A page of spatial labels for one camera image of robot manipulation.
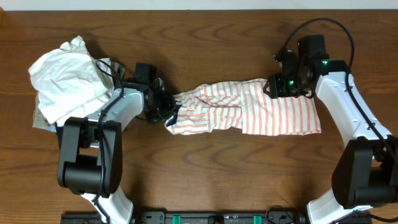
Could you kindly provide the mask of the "red white striped shirt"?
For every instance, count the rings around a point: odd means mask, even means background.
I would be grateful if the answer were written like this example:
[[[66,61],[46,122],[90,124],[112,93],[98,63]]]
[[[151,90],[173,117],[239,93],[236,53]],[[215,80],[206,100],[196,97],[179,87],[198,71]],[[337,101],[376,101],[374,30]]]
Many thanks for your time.
[[[272,99],[265,79],[202,84],[174,95],[177,113],[165,122],[172,134],[240,129],[244,134],[278,136],[320,133],[315,103],[304,96]]]

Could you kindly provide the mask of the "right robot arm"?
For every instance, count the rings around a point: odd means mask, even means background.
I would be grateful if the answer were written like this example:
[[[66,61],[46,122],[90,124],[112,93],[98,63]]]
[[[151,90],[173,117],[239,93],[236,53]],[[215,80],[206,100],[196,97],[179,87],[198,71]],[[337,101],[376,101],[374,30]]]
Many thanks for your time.
[[[397,138],[372,114],[344,60],[330,59],[323,35],[298,40],[298,52],[282,47],[275,55],[281,73],[263,92],[272,99],[303,96],[323,102],[345,147],[331,189],[307,203],[307,223],[372,220],[367,210],[397,202]]]

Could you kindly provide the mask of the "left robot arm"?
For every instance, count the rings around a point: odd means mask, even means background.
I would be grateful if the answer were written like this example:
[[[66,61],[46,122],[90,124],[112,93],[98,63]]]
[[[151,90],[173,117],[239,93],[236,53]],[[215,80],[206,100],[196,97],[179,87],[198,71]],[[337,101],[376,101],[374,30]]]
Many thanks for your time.
[[[57,128],[57,181],[89,201],[95,213],[63,214],[61,223],[134,223],[134,205],[124,194],[122,133],[133,119],[161,123],[175,110],[157,68],[138,62],[129,78],[106,64],[116,81],[113,96],[83,118],[69,117]]]

